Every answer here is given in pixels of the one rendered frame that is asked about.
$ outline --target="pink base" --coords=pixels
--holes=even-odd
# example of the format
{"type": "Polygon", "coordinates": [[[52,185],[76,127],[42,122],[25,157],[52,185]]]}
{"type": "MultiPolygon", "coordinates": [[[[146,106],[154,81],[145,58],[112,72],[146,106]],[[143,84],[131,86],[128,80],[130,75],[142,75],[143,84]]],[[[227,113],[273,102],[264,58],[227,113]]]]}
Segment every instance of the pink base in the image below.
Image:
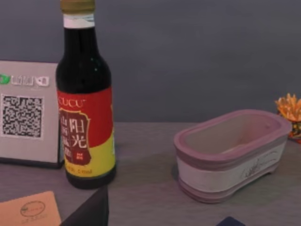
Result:
{"type": "Polygon", "coordinates": [[[252,181],[260,178],[261,176],[263,176],[265,174],[273,173],[276,170],[276,168],[278,167],[278,165],[279,165],[279,162],[277,162],[276,164],[268,167],[267,169],[265,169],[261,172],[258,172],[257,174],[253,175],[252,177],[248,178],[247,180],[244,180],[240,184],[235,185],[234,187],[232,187],[226,191],[222,191],[222,192],[208,193],[208,192],[202,192],[202,191],[196,190],[196,189],[188,186],[185,182],[183,182],[180,177],[179,177],[179,187],[185,194],[187,194],[189,197],[191,197],[192,199],[194,199],[198,202],[211,203],[211,204],[220,203],[220,202],[224,202],[224,201],[228,200],[230,197],[232,197],[232,195],[238,189],[244,187],[245,185],[251,183],[252,181]]]}

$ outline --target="bottle label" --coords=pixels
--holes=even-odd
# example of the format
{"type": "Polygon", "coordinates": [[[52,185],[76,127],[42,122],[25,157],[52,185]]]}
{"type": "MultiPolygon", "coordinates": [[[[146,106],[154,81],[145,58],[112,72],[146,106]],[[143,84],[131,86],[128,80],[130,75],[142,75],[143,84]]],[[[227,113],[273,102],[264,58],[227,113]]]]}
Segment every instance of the bottle label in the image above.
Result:
{"type": "Polygon", "coordinates": [[[57,94],[66,170],[82,178],[109,172],[115,165],[111,88],[57,94]]]}
{"type": "Polygon", "coordinates": [[[94,14],[66,15],[64,14],[64,27],[70,29],[95,27],[94,14]]]}

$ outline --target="blue object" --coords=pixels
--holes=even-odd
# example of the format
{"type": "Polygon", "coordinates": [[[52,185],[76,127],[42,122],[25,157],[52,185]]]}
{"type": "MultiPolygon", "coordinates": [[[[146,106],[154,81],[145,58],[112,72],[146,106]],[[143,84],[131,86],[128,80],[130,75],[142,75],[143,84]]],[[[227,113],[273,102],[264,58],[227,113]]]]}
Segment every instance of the blue object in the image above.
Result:
{"type": "Polygon", "coordinates": [[[245,225],[239,222],[238,220],[234,219],[233,217],[227,217],[217,226],[245,226],[245,225]]]}

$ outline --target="wall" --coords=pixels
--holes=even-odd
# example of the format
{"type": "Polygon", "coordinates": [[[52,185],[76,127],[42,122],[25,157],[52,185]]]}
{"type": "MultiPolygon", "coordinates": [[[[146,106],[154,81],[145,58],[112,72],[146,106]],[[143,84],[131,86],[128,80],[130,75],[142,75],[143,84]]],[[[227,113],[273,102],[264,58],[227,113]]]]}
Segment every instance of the wall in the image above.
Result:
{"type": "MultiPolygon", "coordinates": [[[[203,121],[301,95],[300,9],[296,0],[97,0],[115,119],[203,121]]],[[[2,0],[0,29],[0,60],[63,53],[59,0],[2,0]]]]}

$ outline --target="qr code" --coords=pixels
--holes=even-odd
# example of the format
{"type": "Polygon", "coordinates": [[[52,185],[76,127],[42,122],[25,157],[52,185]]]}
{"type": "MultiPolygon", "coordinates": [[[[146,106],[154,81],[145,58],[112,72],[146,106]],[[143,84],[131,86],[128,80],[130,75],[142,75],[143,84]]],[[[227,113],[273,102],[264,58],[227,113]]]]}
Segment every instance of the qr code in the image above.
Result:
{"type": "Polygon", "coordinates": [[[1,95],[0,134],[7,137],[42,139],[44,99],[1,95]]]}

